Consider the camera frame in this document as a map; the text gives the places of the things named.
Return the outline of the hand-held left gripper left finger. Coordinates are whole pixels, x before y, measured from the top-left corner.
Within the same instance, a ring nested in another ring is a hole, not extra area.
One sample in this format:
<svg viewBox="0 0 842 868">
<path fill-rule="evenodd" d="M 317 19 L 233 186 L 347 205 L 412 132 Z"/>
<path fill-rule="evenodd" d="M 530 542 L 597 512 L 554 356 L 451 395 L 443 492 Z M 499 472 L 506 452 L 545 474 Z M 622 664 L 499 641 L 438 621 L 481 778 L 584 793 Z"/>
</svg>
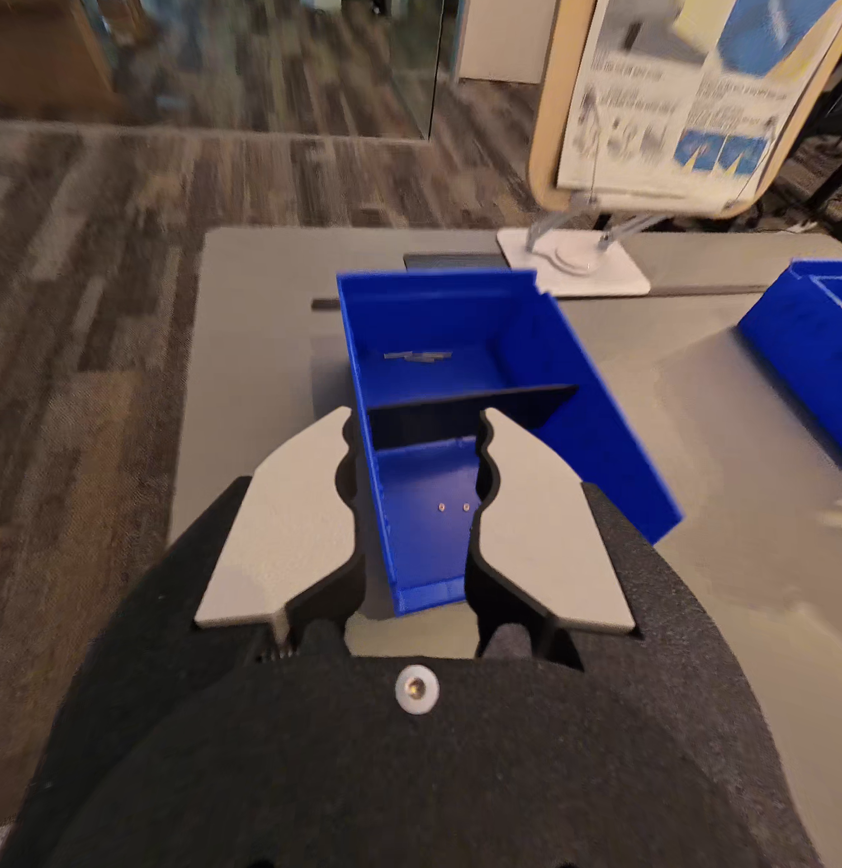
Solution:
<svg viewBox="0 0 842 868">
<path fill-rule="evenodd" d="M 201 629 L 264 626 L 300 645 L 327 624 L 339 644 L 365 598 L 354 418 L 339 406 L 255 469 L 194 614 Z"/>
</svg>

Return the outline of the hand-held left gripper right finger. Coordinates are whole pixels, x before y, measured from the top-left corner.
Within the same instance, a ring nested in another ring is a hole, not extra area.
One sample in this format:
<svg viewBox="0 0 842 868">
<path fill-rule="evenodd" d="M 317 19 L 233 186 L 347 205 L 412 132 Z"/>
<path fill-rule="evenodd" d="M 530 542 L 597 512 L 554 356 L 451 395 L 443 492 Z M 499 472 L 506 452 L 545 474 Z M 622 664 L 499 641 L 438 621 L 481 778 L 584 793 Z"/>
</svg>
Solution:
<svg viewBox="0 0 842 868">
<path fill-rule="evenodd" d="M 585 485 L 534 434 L 492 407 L 480 414 L 478 508 L 470 525 L 465 598 L 481 645 L 502 626 L 532 645 L 562 645 L 572 631 L 636 630 Z"/>
</svg>

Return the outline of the blue plastic parts bin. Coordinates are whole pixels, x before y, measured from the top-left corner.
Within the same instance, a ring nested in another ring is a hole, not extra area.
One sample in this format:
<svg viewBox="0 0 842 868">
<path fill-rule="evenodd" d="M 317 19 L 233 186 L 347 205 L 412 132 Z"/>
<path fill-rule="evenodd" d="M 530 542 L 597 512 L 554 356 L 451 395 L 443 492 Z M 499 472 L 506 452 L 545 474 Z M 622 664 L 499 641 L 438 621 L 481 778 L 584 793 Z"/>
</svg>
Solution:
<svg viewBox="0 0 842 868">
<path fill-rule="evenodd" d="M 737 330 L 842 453 L 842 259 L 792 260 Z"/>
<path fill-rule="evenodd" d="M 596 363 L 535 274 L 422 270 L 338 276 L 340 307 L 383 563 L 396 615 L 464 600 L 479 459 L 476 437 L 374 450 L 367 411 L 406 401 L 574 384 L 530 430 L 595 484 L 651 544 L 683 512 Z M 452 352 L 437 363 L 383 353 Z M 446 511 L 437 510 L 438 503 Z M 470 512 L 462 511 L 470 503 Z"/>
</svg>

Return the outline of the white poster clip holder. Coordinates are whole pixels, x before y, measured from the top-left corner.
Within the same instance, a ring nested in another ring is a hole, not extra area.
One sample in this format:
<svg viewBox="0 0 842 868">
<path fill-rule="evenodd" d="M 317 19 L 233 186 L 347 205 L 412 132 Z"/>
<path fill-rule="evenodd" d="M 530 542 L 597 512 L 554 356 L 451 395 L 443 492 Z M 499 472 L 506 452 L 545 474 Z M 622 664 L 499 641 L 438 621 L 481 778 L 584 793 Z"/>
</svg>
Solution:
<svg viewBox="0 0 842 868">
<path fill-rule="evenodd" d="M 658 225 L 668 218 L 664 213 L 639 214 L 629 221 L 604 229 L 596 241 L 562 241 L 554 255 L 548 255 L 537 249 L 540 240 L 546 234 L 564 228 L 574 214 L 589 211 L 597 204 L 598 198 L 593 193 L 585 190 L 573 192 L 566 210 L 553 212 L 530 226 L 524 243 L 524 252 L 527 255 L 541 256 L 564 274 L 587 277 L 599 269 L 604 255 L 613 244 L 627 236 Z"/>
</svg>

